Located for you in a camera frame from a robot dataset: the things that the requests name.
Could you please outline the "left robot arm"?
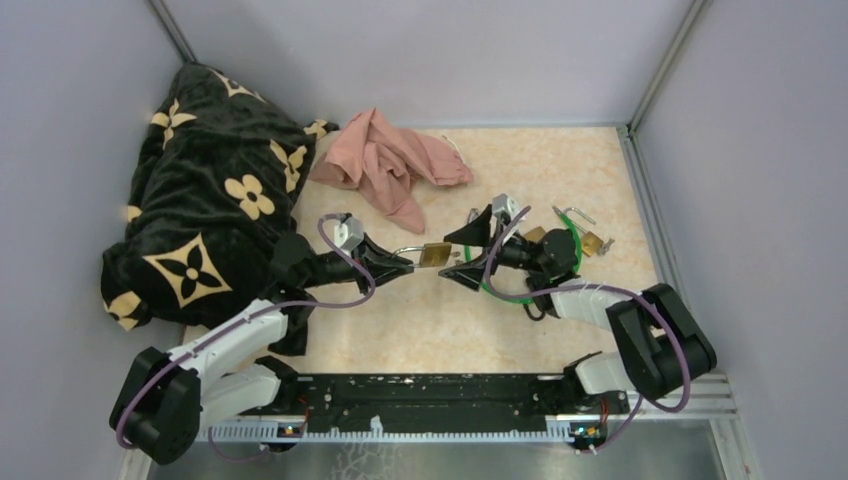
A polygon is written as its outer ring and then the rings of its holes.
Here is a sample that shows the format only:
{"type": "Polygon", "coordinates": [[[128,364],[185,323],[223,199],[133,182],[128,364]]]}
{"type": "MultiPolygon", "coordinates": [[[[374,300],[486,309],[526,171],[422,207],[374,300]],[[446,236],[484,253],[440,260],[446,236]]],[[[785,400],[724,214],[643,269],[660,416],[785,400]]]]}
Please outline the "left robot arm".
{"type": "Polygon", "coordinates": [[[333,306],[348,309],[416,269],[412,260],[365,233],[339,229],[327,244],[329,251],[317,253],[302,235],[285,233],[270,260],[268,290],[188,344],[140,352],[109,418],[118,444],[166,465],[222,420],[265,407],[277,414],[292,411],[300,388],[281,359],[305,355],[309,317],[325,306],[309,289],[355,284],[360,298],[333,306]]]}

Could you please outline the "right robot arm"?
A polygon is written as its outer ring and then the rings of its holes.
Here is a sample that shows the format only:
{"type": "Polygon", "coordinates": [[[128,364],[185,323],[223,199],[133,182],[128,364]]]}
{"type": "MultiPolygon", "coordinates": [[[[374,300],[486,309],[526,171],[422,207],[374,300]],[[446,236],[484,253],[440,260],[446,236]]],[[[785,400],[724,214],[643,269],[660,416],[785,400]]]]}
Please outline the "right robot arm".
{"type": "Polygon", "coordinates": [[[593,353],[568,366],[572,377],[563,398],[576,412],[590,411],[611,391],[635,391],[657,404],[679,392],[683,409],[692,382],[717,365],[714,347],[669,284],[641,291],[599,282],[579,274],[579,246],[570,228],[532,239],[517,230],[524,212],[489,204],[444,241],[477,247],[477,256],[440,271],[442,278],[477,291],[488,290],[507,302],[534,306],[537,320],[580,320],[609,331],[616,351],[593,353]]]}

